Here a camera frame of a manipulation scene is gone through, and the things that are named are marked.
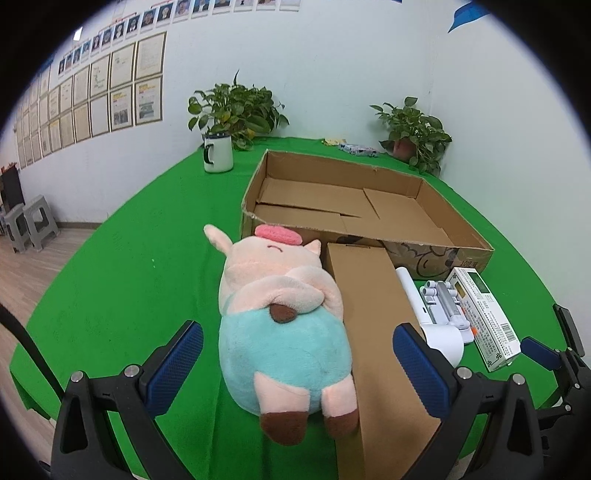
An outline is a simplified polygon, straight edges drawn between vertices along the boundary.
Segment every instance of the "mug handle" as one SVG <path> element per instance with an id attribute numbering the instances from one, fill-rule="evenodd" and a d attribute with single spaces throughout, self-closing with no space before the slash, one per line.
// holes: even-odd
<path id="1" fill-rule="evenodd" d="M 209 163 L 210 165 L 213 165 L 213 162 L 211 160 L 209 160 L 209 149 L 213 148 L 213 144 L 212 143 L 208 143 L 207 145 L 204 146 L 203 148 L 203 161 L 205 163 Z"/>

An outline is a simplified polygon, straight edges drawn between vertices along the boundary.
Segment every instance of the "black cable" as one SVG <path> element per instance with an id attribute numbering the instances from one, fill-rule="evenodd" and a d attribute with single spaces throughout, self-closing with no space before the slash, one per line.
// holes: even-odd
<path id="1" fill-rule="evenodd" d="M 57 381 L 56 376 L 47 365 L 47 362 L 41 355 L 41 352 L 33 342 L 33 339 L 29 335 L 29 333 L 25 330 L 25 327 L 22 326 L 21 322 L 19 322 L 15 316 L 8 311 L 8 309 L 0 303 L 0 323 L 6 327 L 6 329 L 13 334 L 16 339 L 20 342 L 23 348 L 27 351 L 31 360 L 35 363 L 39 371 L 45 377 L 45 380 L 51 385 L 53 391 L 56 393 L 57 397 L 60 399 L 64 398 L 64 389 L 61 387 L 60 383 Z"/>

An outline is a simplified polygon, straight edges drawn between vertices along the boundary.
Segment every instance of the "plant pot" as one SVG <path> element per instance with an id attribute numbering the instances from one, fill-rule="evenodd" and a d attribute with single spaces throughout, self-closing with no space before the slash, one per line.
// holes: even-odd
<path id="1" fill-rule="evenodd" d="M 417 147 L 408 138 L 401 138 L 394 142 L 394 149 L 388 153 L 394 158 L 408 163 L 411 157 L 416 155 Z"/>

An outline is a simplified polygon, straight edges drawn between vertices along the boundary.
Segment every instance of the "plush pig ear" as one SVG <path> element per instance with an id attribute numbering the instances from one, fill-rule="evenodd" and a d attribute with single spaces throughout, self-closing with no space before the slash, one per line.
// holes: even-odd
<path id="1" fill-rule="evenodd" d="M 312 240 L 309 244 L 304 245 L 306 250 L 310 250 L 313 254 L 320 256 L 320 240 Z"/>
<path id="2" fill-rule="evenodd" d="M 230 237 L 213 225 L 204 226 L 203 232 L 205 232 L 209 242 L 215 248 L 217 248 L 224 255 L 228 256 L 228 253 L 232 248 L 232 240 L 230 240 Z"/>

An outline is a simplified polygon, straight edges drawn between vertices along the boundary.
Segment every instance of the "wooden floor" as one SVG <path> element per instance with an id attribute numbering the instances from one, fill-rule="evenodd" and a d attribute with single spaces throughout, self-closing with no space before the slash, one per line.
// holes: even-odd
<path id="1" fill-rule="evenodd" d="M 0 303 L 26 325 L 49 284 L 94 230 L 63 229 L 36 252 L 31 246 L 15 254 L 8 237 L 0 237 Z M 5 407 L 26 439 L 33 455 L 49 463 L 53 426 L 33 410 L 26 410 L 8 370 L 17 341 L 0 326 L 0 394 Z"/>

